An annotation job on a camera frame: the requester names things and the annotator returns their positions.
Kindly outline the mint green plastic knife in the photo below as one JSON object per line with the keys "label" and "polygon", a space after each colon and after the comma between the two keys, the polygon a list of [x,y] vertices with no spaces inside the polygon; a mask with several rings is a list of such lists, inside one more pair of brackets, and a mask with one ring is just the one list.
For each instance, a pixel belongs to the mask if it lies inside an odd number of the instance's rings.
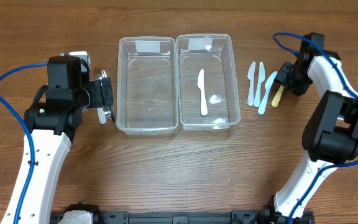
{"label": "mint green plastic knife", "polygon": [[265,67],[264,63],[259,63],[259,73],[258,73],[258,80],[257,80],[257,88],[254,96],[254,107],[258,108],[261,103],[261,88],[262,83],[265,81]]}

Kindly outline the yellow plastic knife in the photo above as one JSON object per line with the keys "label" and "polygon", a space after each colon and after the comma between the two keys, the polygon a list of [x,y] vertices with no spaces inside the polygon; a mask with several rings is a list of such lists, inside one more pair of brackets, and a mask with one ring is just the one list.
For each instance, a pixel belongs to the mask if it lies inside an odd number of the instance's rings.
{"label": "yellow plastic knife", "polygon": [[282,93],[283,93],[283,90],[284,90],[284,86],[280,85],[279,89],[277,90],[273,100],[272,100],[272,103],[271,105],[273,107],[277,107],[279,102],[280,102],[280,99],[282,97]]}

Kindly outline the pale white plastic knife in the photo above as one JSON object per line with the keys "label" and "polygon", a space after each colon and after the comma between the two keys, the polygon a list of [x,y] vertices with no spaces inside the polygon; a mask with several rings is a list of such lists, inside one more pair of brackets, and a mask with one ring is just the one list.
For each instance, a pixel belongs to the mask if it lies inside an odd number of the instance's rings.
{"label": "pale white plastic knife", "polygon": [[248,97],[247,97],[247,105],[253,106],[254,105],[254,73],[255,73],[255,66],[256,62],[252,62],[248,73],[247,78],[249,80],[249,91],[248,91]]}

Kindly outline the light blue plastic knife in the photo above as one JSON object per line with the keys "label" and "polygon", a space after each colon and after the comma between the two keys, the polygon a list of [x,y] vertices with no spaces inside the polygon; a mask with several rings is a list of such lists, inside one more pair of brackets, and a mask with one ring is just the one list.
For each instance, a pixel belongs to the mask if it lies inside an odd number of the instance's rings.
{"label": "light blue plastic knife", "polygon": [[265,82],[265,94],[264,97],[262,98],[262,101],[260,103],[260,106],[258,108],[258,114],[259,115],[263,115],[265,113],[266,107],[267,107],[267,102],[268,102],[268,98],[269,98],[269,94],[272,88],[272,85],[274,83],[274,79],[277,76],[277,71],[274,71],[267,79],[267,81]]}

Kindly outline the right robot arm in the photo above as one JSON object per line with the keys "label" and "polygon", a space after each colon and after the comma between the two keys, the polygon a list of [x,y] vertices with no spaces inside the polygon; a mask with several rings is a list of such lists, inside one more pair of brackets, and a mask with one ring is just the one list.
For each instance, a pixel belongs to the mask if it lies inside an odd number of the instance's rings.
{"label": "right robot arm", "polygon": [[347,80],[341,58],[324,49],[324,35],[301,35],[296,62],[285,62],[274,81],[296,96],[314,85],[320,101],[305,126],[305,152],[284,187],[259,213],[257,223],[314,223],[305,207],[324,180],[340,167],[358,165],[358,92]]}

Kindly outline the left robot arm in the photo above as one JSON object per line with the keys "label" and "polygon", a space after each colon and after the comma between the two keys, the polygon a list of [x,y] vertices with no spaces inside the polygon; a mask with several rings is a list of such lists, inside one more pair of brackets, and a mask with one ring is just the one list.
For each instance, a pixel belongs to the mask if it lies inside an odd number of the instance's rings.
{"label": "left robot arm", "polygon": [[23,116],[0,96],[25,132],[22,162],[3,223],[49,223],[58,176],[83,113],[96,109],[101,124],[115,118],[111,79],[105,71],[90,79],[86,51],[61,53],[43,65],[47,83]]}

